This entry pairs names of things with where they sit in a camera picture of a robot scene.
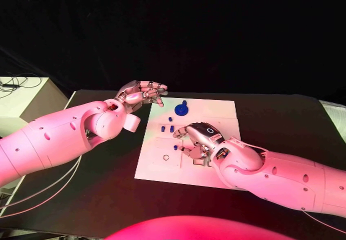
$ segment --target black background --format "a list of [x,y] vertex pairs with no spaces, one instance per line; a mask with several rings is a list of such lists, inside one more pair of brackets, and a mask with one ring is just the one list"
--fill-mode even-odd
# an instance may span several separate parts
[[[67,106],[112,98],[115,94],[115,91],[80,90]],[[346,170],[344,141],[315,99],[299,95],[177,92],[168,97],[185,98],[187,105],[188,98],[234,101],[242,141]],[[134,179],[149,105],[145,104],[134,114],[141,119],[135,133],[122,130],[113,139],[82,155],[73,179],[60,193],[31,211],[0,219],[2,228],[103,238],[152,218],[197,215],[230,219],[295,239],[344,239],[343,233],[315,222],[301,211],[270,203],[249,192]],[[53,183],[73,163],[28,174],[11,201],[18,201]],[[10,207],[4,214],[46,200],[64,182]],[[346,218],[311,215],[346,231]]]
[[64,93],[149,80],[172,92],[346,104],[341,9],[317,1],[2,1],[0,75],[37,73]]

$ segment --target pink object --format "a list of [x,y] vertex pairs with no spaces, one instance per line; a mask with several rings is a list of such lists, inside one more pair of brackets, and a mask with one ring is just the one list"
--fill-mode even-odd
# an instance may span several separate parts
[[[216,159],[221,148],[230,152]],[[250,169],[262,160],[246,143],[230,139],[219,144],[210,165],[221,182],[286,208],[346,218],[346,171],[272,151],[263,157],[262,166]]]
[[[122,126],[134,132],[139,119],[113,99],[93,101],[41,116],[0,139],[0,186],[54,167],[112,139]],[[86,138],[85,130],[95,133]]]
[[105,240],[289,240],[291,238],[245,223],[206,216],[167,216],[139,222]]

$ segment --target robotic hand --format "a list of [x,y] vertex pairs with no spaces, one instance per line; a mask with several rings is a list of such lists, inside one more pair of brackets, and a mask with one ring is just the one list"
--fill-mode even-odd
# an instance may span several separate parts
[[165,85],[131,81],[113,99],[41,116],[0,139],[0,187],[25,174],[77,158],[112,139],[122,128],[134,132],[139,118],[129,113],[147,103],[162,107],[159,95],[167,95]]
[[229,188],[246,190],[294,210],[346,218],[346,171],[298,156],[268,151],[233,137],[224,140],[216,128],[204,122],[191,123],[172,133],[174,138],[184,135],[194,147],[178,149],[193,159],[208,156],[208,165]]

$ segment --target black table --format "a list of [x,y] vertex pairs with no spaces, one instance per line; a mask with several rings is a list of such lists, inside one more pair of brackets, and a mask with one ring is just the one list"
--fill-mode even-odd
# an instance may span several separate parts
[[[113,96],[113,91],[80,90],[69,107]],[[170,93],[168,97],[234,101],[242,141],[346,170],[346,145],[315,99],[301,95],[213,93]],[[144,220],[200,215],[252,224],[296,239],[346,237],[302,212],[249,192],[134,179],[148,113],[149,105],[135,112],[141,118],[135,133],[122,130],[116,138],[82,156],[74,177],[57,196],[34,210],[0,219],[0,227],[103,238]],[[11,202],[54,182],[73,164],[74,161],[28,174]],[[4,214],[35,205],[63,182]],[[312,216],[346,230],[344,218],[317,213]]]

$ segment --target white cable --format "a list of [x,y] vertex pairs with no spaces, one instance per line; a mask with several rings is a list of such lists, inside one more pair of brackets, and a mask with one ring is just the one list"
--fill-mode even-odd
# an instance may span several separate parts
[[77,160],[76,160],[72,168],[67,170],[67,172],[64,173],[64,175],[59,178],[59,180],[57,180],[54,183],[51,183],[44,189],[41,189],[38,192],[35,192],[33,195],[30,195],[28,197],[25,197],[25,198],[21,199],[20,201],[15,201],[15,202],[12,202],[11,204],[7,204],[7,205],[1,206],[0,209],[4,209],[4,208],[7,208],[7,207],[10,207],[10,206],[12,206],[12,205],[15,205],[15,204],[18,204],[18,203],[21,203],[23,201],[25,201],[27,199],[30,199],[31,197],[34,197],[37,194],[43,193],[43,192],[67,176],[67,174],[69,174],[70,171],[73,170],[74,166],[77,165],[79,160],[80,160],[80,157],[77,158]]
[[322,221],[320,221],[318,219],[315,219],[305,211],[301,211],[312,220],[315,220],[320,224],[325,225],[327,227],[330,227],[331,229],[334,229],[335,231],[338,231],[340,233],[346,234],[346,231],[337,229],[335,227],[327,225]]
[[57,195],[57,193],[63,190],[63,188],[66,187],[66,185],[67,185],[69,182],[70,182],[70,179],[72,179],[72,177],[73,177],[73,175],[74,175],[74,173],[76,173],[76,170],[77,170],[79,162],[80,162],[80,158],[79,158],[77,161],[76,161],[76,166],[74,166],[73,173],[72,173],[72,175],[70,175],[70,177],[69,177],[64,185],[63,185],[61,188],[59,189],[59,191],[57,191],[40,204],[37,204],[35,206],[30,207],[28,209],[25,209],[25,210],[23,210],[23,211],[18,211],[18,212],[11,213],[11,214],[8,214],[8,215],[0,216],[0,219],[2,219],[2,218],[5,218],[5,217],[10,217],[10,216],[14,216],[14,215],[17,215],[17,214],[21,214],[21,213],[33,210],[34,208],[37,208],[41,204],[44,204],[44,203]]

